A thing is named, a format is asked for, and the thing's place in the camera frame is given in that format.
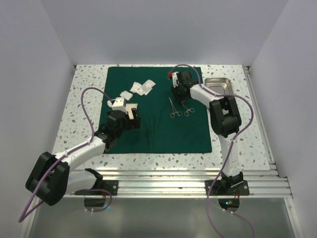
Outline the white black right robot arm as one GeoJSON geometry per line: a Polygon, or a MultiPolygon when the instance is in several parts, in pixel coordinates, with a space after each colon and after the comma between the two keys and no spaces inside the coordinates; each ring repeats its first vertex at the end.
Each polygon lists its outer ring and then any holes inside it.
{"type": "Polygon", "coordinates": [[[194,99],[208,108],[211,128],[219,138],[223,159],[221,179],[216,179],[210,186],[211,194],[233,194],[243,182],[237,140],[234,139],[242,124],[235,98],[210,90],[195,81],[189,71],[169,72],[168,78],[172,80],[171,91],[178,103],[194,99]]]}

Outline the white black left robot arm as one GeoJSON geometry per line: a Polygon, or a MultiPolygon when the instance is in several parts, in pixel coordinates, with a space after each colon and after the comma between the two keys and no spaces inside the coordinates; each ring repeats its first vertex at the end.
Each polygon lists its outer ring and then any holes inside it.
{"type": "Polygon", "coordinates": [[[26,189],[34,192],[39,186],[36,196],[49,206],[55,205],[66,193],[71,171],[91,158],[107,153],[124,131],[140,127],[141,119],[135,104],[127,113],[108,112],[106,123],[94,133],[92,140],[63,152],[60,158],[49,152],[41,154],[26,181],[26,189]]]}

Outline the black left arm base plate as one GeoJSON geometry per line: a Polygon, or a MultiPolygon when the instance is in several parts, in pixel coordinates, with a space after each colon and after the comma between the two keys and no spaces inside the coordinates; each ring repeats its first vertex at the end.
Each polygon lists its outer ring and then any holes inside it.
{"type": "Polygon", "coordinates": [[[100,189],[107,190],[112,196],[117,196],[119,188],[118,180],[102,180],[100,189]]]}

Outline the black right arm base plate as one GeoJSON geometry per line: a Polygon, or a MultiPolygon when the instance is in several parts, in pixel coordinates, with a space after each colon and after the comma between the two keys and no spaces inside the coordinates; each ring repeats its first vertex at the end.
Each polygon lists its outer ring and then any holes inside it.
{"type": "Polygon", "coordinates": [[[213,180],[205,181],[206,195],[208,194],[210,196],[235,196],[235,195],[248,196],[250,195],[249,185],[246,180],[243,180],[242,183],[230,188],[225,188],[221,184],[220,180],[217,180],[211,188],[212,183],[213,183],[213,180]]]}

